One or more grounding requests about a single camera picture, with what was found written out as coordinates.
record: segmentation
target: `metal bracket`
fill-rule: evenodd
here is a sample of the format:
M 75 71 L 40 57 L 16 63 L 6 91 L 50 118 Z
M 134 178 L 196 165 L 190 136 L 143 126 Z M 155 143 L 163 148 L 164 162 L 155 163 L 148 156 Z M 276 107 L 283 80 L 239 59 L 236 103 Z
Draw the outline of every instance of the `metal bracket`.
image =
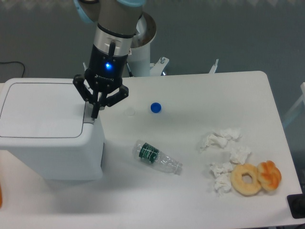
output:
M 170 60 L 167 59 L 166 57 L 161 57 L 157 63 L 151 66 L 150 76 L 166 75 L 166 73 L 164 73 L 164 69 L 166 65 L 169 63 L 169 61 Z

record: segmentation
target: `gray floor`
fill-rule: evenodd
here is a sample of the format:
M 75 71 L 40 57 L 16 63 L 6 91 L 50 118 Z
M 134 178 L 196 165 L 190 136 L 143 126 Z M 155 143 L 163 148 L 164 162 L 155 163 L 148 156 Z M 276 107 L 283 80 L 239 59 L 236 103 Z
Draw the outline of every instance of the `gray floor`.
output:
M 305 82 L 305 2 L 301 0 L 147 0 L 157 23 L 151 61 L 170 59 L 168 74 L 265 72 L 280 116 Z M 22 61 L 25 77 L 72 78 L 88 63 L 95 24 L 84 24 L 72 0 L 0 1 L 0 62 Z M 0 65 L 0 82 L 18 77 Z M 305 114 L 286 130 L 297 170 L 305 168 Z

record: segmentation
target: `blue led light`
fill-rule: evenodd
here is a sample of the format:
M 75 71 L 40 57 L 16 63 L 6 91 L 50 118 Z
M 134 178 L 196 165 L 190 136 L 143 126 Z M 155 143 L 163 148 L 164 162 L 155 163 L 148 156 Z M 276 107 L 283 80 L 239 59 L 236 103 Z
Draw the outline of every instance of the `blue led light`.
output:
M 108 71 L 110 71 L 112 69 L 112 65 L 110 63 L 106 63 L 105 67 Z

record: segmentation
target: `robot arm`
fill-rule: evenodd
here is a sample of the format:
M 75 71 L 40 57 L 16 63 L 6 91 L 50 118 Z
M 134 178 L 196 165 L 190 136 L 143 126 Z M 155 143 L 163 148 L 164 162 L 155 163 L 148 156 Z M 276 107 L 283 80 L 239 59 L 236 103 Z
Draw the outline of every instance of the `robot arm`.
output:
M 100 109 L 110 107 L 128 96 L 128 88 L 122 84 L 122 72 L 144 2 L 145 0 L 78 1 L 92 21 L 96 18 L 98 20 L 89 67 L 84 75 L 76 75 L 73 79 L 82 98 L 93 105 L 92 118 L 97 118 Z M 85 80 L 93 93 L 84 85 Z M 116 94 L 108 96 L 116 89 L 119 89 Z

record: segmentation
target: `green bottle label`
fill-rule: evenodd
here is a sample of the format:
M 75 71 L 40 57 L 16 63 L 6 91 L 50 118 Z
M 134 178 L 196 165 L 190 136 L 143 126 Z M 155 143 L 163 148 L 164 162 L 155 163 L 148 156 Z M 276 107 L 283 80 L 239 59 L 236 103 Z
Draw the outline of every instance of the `green bottle label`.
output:
M 153 163 L 159 154 L 159 150 L 148 143 L 145 143 L 140 150 L 139 157 L 149 160 Z

